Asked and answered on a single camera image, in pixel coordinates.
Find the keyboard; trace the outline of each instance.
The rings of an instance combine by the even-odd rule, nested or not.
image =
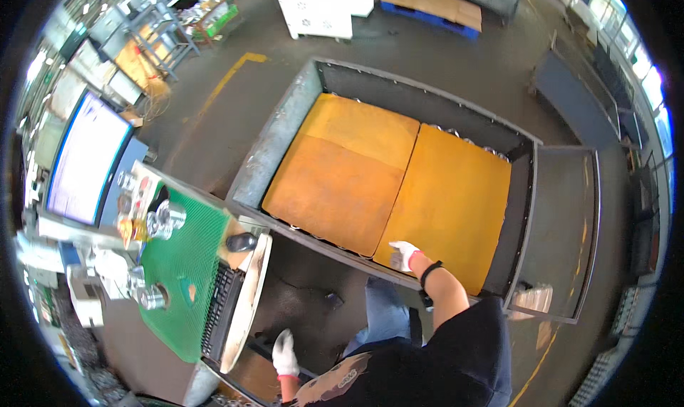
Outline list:
[[[218,364],[221,363],[221,354],[244,280],[243,271],[232,270],[226,263],[219,262],[202,335],[202,355]]]

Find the metal shelf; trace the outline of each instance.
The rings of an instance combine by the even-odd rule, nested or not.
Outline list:
[[[151,3],[150,1],[151,0],[148,1],[148,6],[132,20],[129,19],[118,6],[115,6],[115,9],[118,10],[122,16],[122,25],[125,26],[127,33],[132,35],[138,44],[145,48],[148,54],[152,56],[152,64],[155,65],[157,69],[168,73],[169,76],[178,80],[174,68],[188,52],[193,50],[199,55],[200,50],[197,48],[195,42],[192,41],[192,38],[185,33],[178,18],[176,18],[173,11],[169,9],[166,4],[161,2],[161,0],[155,0],[155,3]],[[152,30],[145,37],[140,34],[140,29],[144,25],[149,25]],[[181,32],[181,35],[184,36],[186,42],[178,40],[176,35],[168,34],[172,29],[178,29],[178,31]],[[164,41],[163,45],[171,46],[171,49],[165,58],[159,58],[155,52],[154,45],[159,43],[165,34],[167,40]]]

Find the cardboard sheet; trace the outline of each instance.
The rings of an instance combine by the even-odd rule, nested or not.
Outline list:
[[[482,33],[482,10],[465,0],[381,0],[445,18]]]
[[[499,242],[510,174],[510,163],[501,158],[421,125],[373,260],[389,267],[387,243],[408,241],[478,295]]]
[[[321,94],[287,150],[263,209],[335,245],[372,256],[418,129],[415,119]]]

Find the blue pallet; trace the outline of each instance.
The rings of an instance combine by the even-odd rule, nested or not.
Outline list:
[[[404,15],[409,18],[415,18],[417,20],[427,22],[428,24],[443,27],[449,31],[453,31],[454,33],[464,35],[468,39],[477,39],[477,36],[480,35],[478,30],[472,29],[469,26],[456,24],[455,22],[451,22],[437,15],[426,14],[425,12],[417,11],[404,6],[393,5],[392,3],[383,1],[380,2],[380,7],[383,10],[392,12],[394,14]]]

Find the glove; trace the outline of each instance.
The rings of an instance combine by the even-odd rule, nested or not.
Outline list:
[[[273,345],[273,367],[278,372],[278,379],[281,376],[299,376],[299,365],[294,351],[295,338],[289,328],[281,332]]]
[[[398,265],[398,270],[402,272],[412,272],[413,269],[409,266],[411,257],[413,257],[416,252],[422,253],[422,251],[406,241],[393,241],[389,243],[389,246],[394,248],[395,251],[401,255],[401,263]]]

